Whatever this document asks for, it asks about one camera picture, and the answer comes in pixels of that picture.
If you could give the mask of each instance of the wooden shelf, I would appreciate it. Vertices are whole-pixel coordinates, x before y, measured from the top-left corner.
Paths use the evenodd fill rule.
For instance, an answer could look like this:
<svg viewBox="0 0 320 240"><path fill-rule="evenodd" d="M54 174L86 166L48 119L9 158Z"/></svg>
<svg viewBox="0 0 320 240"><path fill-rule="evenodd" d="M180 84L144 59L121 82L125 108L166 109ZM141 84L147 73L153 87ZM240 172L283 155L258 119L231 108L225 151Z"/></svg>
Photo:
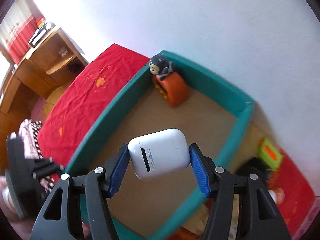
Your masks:
<svg viewBox="0 0 320 240"><path fill-rule="evenodd" d="M59 59L57 63L53 65L53 67L49 68L46 73L47 75L51 75L58 71L59 69L65 67L68 65L74 58L76 57L75 54L69 53L68 55L65 55L63 58Z"/></svg>

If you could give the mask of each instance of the toy head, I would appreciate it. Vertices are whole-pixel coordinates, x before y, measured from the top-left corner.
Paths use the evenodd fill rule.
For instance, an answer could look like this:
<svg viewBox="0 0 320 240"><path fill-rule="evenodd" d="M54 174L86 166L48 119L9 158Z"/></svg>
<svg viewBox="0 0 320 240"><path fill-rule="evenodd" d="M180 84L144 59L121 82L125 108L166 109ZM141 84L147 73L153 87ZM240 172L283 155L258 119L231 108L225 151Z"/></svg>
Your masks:
<svg viewBox="0 0 320 240"><path fill-rule="evenodd" d="M149 60L149 67L153 75L159 75L165 67L169 67L169 61L165 56L155 55Z"/></svg>

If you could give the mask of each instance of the wooden furniture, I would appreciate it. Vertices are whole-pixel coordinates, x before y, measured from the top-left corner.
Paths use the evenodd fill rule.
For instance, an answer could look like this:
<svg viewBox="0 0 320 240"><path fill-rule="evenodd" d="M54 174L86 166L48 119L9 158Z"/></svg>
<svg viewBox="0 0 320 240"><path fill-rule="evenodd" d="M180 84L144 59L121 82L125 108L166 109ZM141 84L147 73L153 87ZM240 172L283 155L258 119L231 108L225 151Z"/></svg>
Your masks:
<svg viewBox="0 0 320 240"><path fill-rule="evenodd" d="M63 47L68 51L64 56L59 53ZM16 67L9 68L0 88L0 173L7 167L7 136L31 117L39 97L47 99L56 88L70 84L87 64L64 31L54 27ZM77 65L79 71L71 73L69 65Z"/></svg>

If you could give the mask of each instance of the toy figurine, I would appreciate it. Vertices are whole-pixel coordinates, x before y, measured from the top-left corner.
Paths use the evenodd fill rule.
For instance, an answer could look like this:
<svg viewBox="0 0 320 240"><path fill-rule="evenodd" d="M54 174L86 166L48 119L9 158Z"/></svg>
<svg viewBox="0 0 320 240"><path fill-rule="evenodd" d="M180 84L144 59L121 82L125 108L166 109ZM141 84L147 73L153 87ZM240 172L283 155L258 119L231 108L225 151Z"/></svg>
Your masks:
<svg viewBox="0 0 320 240"><path fill-rule="evenodd" d="M173 72L173 62L169 61L165 56L155 55L149 60L150 72L156 75L160 80L164 80Z"/></svg>

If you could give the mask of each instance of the blue gripper pad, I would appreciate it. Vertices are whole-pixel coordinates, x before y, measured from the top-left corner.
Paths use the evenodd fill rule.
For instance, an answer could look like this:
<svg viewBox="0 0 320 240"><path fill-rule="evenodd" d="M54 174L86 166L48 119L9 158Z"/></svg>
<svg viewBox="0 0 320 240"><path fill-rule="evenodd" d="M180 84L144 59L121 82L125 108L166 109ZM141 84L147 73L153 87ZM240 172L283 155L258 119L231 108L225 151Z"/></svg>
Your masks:
<svg viewBox="0 0 320 240"><path fill-rule="evenodd" d="M198 186L201 192L206 195L206 197L211 197L210 186L212 185L214 180L213 172L196 143L192 143L189 146L189 153L191 166L198 182Z"/></svg>
<svg viewBox="0 0 320 240"><path fill-rule="evenodd" d="M119 149L118 155L113 161L117 162L110 176L110 186L108 189L110 197L113 197L114 194L119 191L122 179L130 161L130 154L127 144L122 145L122 147Z"/></svg>

